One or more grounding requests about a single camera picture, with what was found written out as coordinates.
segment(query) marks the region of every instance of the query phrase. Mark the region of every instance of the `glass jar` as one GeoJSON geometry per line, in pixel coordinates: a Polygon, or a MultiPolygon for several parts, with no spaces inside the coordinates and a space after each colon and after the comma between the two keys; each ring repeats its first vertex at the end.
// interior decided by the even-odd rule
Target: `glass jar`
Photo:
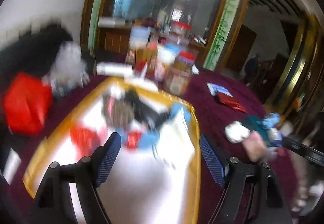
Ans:
{"type": "Polygon", "coordinates": [[[157,63],[154,72],[154,78],[158,82],[164,80],[168,68],[173,64],[176,54],[164,48],[158,50],[157,63]]]}
{"type": "Polygon", "coordinates": [[[194,58],[194,55],[189,52],[181,51],[179,53],[173,65],[169,67],[165,77],[165,91],[177,96],[181,96],[186,92],[192,77],[194,58]]]}

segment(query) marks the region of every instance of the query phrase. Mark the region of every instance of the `yellow table edge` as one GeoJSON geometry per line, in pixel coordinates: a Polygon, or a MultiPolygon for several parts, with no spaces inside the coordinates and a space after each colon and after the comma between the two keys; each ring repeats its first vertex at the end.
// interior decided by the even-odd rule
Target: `yellow table edge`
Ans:
{"type": "Polygon", "coordinates": [[[188,178],[187,195],[186,195],[186,206],[184,208],[183,223],[196,224],[198,220],[199,212],[199,199],[200,199],[200,148],[199,148],[199,125],[195,116],[194,107],[182,100],[181,98],[168,94],[163,90],[159,90],[157,93],[142,89],[137,86],[133,86],[124,82],[123,78],[120,77],[109,77],[101,82],[91,93],[89,93],[67,116],[64,120],[55,128],[53,133],[46,137],[38,146],[32,159],[30,160],[27,169],[23,176],[23,183],[29,195],[35,198],[37,189],[34,186],[34,180],[39,177],[41,170],[39,168],[47,168],[49,166],[49,154],[54,152],[56,146],[61,144],[64,140],[66,132],[70,129],[71,125],[77,121],[80,115],[87,110],[87,108],[93,103],[93,101],[100,96],[103,91],[111,84],[116,83],[119,87],[127,89],[133,87],[137,93],[161,102],[166,106],[170,106],[172,102],[178,102],[185,105],[192,115],[190,124],[190,138],[192,144],[195,147],[195,155],[189,165],[191,171],[196,172],[196,188],[194,192],[190,189],[190,181],[188,178]]]}

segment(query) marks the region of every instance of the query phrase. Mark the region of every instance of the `green bamboo decoration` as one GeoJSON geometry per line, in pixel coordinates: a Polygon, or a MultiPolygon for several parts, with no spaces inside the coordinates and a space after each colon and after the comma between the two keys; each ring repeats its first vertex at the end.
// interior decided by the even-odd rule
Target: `green bamboo decoration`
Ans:
{"type": "Polygon", "coordinates": [[[240,0],[226,0],[222,18],[219,21],[212,46],[204,62],[204,68],[215,70],[219,55],[224,48],[228,32],[232,26],[240,0]]]}
{"type": "Polygon", "coordinates": [[[93,49],[96,44],[96,35],[97,35],[97,27],[99,20],[99,9],[100,9],[101,0],[94,0],[91,18],[90,18],[90,27],[89,27],[89,36],[88,36],[88,47],[89,49],[93,49]]]}

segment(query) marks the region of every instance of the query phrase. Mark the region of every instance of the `person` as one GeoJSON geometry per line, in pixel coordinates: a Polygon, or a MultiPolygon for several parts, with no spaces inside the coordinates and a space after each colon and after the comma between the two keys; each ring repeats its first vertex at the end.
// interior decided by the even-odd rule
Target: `person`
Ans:
{"type": "Polygon", "coordinates": [[[259,69],[259,57],[260,53],[258,52],[254,58],[250,58],[244,66],[245,77],[243,83],[247,85],[253,77],[256,77],[259,69]]]}

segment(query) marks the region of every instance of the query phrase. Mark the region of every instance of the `white plastic bag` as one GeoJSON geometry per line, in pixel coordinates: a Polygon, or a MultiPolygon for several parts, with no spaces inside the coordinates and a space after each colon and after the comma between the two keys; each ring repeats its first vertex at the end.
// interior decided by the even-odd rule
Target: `white plastic bag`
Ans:
{"type": "Polygon", "coordinates": [[[80,46],[74,42],[65,42],[60,46],[50,72],[43,81],[50,83],[53,95],[63,96],[89,82],[85,69],[86,63],[81,59],[80,46]]]}
{"type": "Polygon", "coordinates": [[[250,130],[245,128],[239,121],[234,121],[225,127],[227,139],[235,144],[240,143],[250,135],[250,130]]]}

